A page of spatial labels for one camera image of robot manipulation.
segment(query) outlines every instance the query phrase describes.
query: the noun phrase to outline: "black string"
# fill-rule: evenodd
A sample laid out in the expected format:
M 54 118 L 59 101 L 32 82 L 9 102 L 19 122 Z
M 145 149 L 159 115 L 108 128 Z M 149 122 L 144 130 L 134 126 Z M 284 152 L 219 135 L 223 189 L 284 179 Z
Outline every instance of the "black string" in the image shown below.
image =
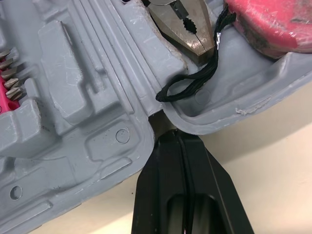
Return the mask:
M 199 72 L 192 74 L 192 75 L 176 75 L 174 76 L 169 83 L 166 84 L 165 87 L 156 95 L 156 100 L 160 102 L 173 102 L 178 101 L 184 98 L 188 98 L 194 95 L 211 77 L 215 74 L 216 69 L 218 67 L 218 60 L 219 60 L 219 52 L 217 47 L 217 34 L 222 31 L 222 29 L 233 23 L 236 19 L 236 14 L 228 15 L 229 8 L 228 6 L 224 8 L 224 10 L 219 15 L 214 30 L 214 55 L 208 60 L 208 64 L 201 69 Z M 194 80 L 185 90 L 182 92 L 168 96 L 169 88 L 184 79 Z

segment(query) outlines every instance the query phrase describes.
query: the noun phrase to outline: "pliers jaw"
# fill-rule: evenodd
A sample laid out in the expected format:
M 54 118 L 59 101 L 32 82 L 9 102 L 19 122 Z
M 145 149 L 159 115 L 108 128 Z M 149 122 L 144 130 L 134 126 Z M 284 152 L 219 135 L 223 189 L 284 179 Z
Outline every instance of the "pliers jaw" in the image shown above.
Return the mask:
M 204 0 L 150 0 L 149 12 L 163 36 L 197 65 L 214 52 L 213 33 Z

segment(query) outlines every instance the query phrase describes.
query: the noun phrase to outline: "circular indent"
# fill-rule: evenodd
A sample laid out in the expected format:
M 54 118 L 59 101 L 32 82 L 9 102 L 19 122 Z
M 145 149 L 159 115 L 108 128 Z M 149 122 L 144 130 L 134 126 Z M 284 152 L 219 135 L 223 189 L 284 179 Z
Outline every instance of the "circular indent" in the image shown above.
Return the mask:
M 195 100 L 199 105 L 207 104 L 210 101 L 211 94 L 207 89 L 198 90 L 195 94 Z
M 20 186 L 15 186 L 13 189 L 11 189 L 10 197 L 12 200 L 18 200 L 20 199 L 21 195 L 23 193 L 23 190 Z
M 116 140 L 120 144 L 125 144 L 129 141 L 130 139 L 130 134 L 128 129 L 120 129 L 116 133 Z

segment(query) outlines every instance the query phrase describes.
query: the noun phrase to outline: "gray plastic tool case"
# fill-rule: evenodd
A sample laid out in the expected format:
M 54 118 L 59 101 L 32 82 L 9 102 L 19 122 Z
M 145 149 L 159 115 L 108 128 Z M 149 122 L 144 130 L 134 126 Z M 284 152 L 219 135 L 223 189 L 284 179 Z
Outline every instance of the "gray plastic tool case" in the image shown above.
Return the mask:
M 214 21 L 222 1 L 207 3 Z M 154 146 L 148 117 L 161 109 L 179 129 L 209 134 L 312 79 L 311 55 L 274 62 L 229 27 L 213 79 L 162 104 L 161 86 L 198 68 L 140 0 L 2 0 L 0 26 L 0 49 L 11 49 L 27 92 L 0 115 L 0 233 L 31 231 L 139 171 Z

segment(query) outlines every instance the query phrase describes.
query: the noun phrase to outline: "screwdriver bit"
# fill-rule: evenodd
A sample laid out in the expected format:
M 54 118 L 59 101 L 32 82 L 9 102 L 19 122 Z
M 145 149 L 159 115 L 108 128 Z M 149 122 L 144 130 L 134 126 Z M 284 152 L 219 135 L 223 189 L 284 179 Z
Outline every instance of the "screwdriver bit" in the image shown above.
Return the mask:
M 15 101 L 23 95 L 23 90 L 20 87 L 19 88 L 12 88 L 8 92 L 6 92 L 5 95 L 11 101 Z
M 5 50 L 3 52 L 0 53 L 0 60 L 4 59 L 5 57 L 7 57 L 10 54 L 10 50 Z
M 17 78 L 12 78 L 12 79 L 9 79 L 6 83 L 4 83 L 4 87 L 5 87 L 7 90 L 9 90 L 9 89 L 12 89 L 12 88 L 17 87 L 19 84 L 20 84 L 19 79 L 17 79 Z
M 17 72 L 17 67 L 11 68 L 9 70 L 1 72 L 0 76 L 5 81 L 8 81 L 13 75 L 15 75 Z
M 1 62 L 1 63 L 0 63 L 0 69 L 1 69 L 1 70 L 4 70 L 4 69 L 7 68 L 8 66 L 10 66 L 12 63 L 13 63 L 13 59 L 12 59 L 12 58 L 10 58 L 10 59 L 8 59 L 8 60 L 6 60 L 6 61 Z

